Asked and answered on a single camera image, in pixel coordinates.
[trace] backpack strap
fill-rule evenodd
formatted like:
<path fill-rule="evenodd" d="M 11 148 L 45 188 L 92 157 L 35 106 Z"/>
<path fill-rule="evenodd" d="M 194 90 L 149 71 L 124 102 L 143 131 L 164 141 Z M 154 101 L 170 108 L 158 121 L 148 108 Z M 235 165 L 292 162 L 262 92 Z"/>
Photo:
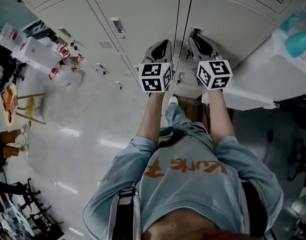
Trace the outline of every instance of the backpack strap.
<path fill-rule="evenodd" d="M 123 189 L 111 204 L 107 240 L 140 240 L 139 197 L 134 187 Z"/>
<path fill-rule="evenodd" d="M 247 200 L 250 235 L 255 238 L 261 238 L 267 228 L 266 209 L 253 184 L 249 181 L 243 181 L 242 186 Z"/>

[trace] white tiled floor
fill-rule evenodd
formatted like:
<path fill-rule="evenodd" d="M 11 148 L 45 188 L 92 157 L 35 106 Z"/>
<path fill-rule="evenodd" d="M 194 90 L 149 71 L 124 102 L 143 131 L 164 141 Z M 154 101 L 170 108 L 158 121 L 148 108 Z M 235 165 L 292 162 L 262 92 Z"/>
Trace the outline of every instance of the white tiled floor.
<path fill-rule="evenodd" d="M 115 155 L 136 134 L 148 95 L 122 91 L 98 73 L 86 74 L 78 90 L 67 92 L 52 87 L 43 72 L 29 68 L 25 80 L 19 80 L 18 95 L 41 92 L 47 95 L 36 101 L 46 125 L 32 122 L 27 135 L 28 154 L 8 160 L 7 179 L 9 183 L 24 183 L 31 177 L 42 192 L 43 203 L 52 206 L 50 214 L 64 221 L 63 239 L 89 239 L 82 210 Z M 24 123 L 17 117 L 10 129 Z"/>

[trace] person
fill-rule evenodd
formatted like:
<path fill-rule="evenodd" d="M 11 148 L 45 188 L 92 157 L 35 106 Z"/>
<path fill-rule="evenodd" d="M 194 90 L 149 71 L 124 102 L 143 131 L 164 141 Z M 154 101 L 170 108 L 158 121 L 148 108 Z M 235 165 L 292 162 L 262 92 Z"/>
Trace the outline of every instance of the person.
<path fill-rule="evenodd" d="M 0 132 L 0 159 L 8 159 L 10 157 L 18 156 L 20 150 L 27 150 L 28 145 L 23 145 L 21 148 L 12 147 L 8 144 L 15 143 L 15 139 L 23 133 L 28 133 L 31 125 L 31 121 L 28 121 L 22 129 L 16 129 L 13 131 Z"/>
<path fill-rule="evenodd" d="M 210 135 L 185 117 L 174 96 L 165 113 L 169 126 L 160 129 L 164 94 L 151 94 L 136 137 L 116 156 L 83 211 L 93 238 L 111 239 L 112 200 L 131 187 L 139 195 L 143 240 L 260 238 L 251 234 L 259 214 L 265 220 L 261 234 L 271 228 L 283 204 L 276 176 L 238 143 L 222 92 L 208 95 Z M 256 194 L 245 199 L 249 188 Z M 251 206 L 256 195 L 258 204 Z"/>

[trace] teal container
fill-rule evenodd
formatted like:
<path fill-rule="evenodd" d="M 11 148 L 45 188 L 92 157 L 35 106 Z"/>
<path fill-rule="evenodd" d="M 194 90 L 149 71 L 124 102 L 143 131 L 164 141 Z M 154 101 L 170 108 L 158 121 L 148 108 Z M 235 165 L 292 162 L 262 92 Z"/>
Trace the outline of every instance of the teal container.
<path fill-rule="evenodd" d="M 288 33 L 298 22 L 298 17 L 295 14 L 289 16 L 287 20 L 281 24 L 280 29 L 285 33 Z"/>
<path fill-rule="evenodd" d="M 298 32 L 285 40 L 288 53 L 297 58 L 306 51 L 306 32 Z"/>

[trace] sneaker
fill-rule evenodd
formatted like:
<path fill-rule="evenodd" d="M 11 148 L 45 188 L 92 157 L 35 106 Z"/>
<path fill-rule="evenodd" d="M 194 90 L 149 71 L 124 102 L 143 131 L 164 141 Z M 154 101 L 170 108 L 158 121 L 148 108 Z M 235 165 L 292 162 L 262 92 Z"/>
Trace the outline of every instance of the sneaker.
<path fill-rule="evenodd" d="M 26 124 L 24 124 L 24 125 L 23 125 L 23 131 L 24 131 L 24 133 L 28 133 L 30 127 L 31 127 L 31 121 L 28 121 Z"/>
<path fill-rule="evenodd" d="M 177 99 L 177 97 L 176 97 L 175 95 L 173 95 L 173 96 L 171 96 L 171 97 L 169 98 L 168 105 L 169 105 L 170 103 L 175 103 L 175 104 L 178 105 L 178 99 Z"/>

